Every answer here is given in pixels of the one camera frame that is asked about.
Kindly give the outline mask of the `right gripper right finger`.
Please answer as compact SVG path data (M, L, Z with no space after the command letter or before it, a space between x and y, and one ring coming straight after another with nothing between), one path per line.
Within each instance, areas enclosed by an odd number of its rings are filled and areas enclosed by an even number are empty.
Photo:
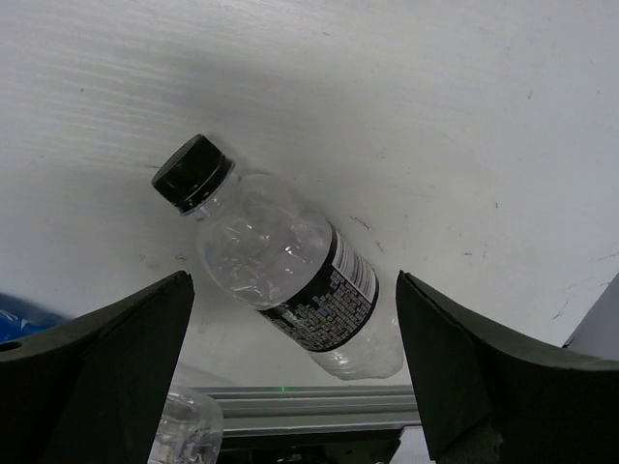
M399 327L436 463L615 463L618 363L516 332L400 273Z

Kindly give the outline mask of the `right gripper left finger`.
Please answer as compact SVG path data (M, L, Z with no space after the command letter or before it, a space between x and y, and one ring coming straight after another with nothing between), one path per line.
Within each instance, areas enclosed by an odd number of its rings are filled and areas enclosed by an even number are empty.
M193 300L177 272L2 344L2 462L147 462Z

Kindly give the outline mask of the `black label clear bottle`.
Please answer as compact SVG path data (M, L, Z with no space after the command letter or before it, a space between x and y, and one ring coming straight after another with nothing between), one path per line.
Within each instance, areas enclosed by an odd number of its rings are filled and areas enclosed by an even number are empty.
M387 379L403 366L396 315L377 271L303 195L240 168L206 136L185 142L152 187L197 223L209 277L343 381Z

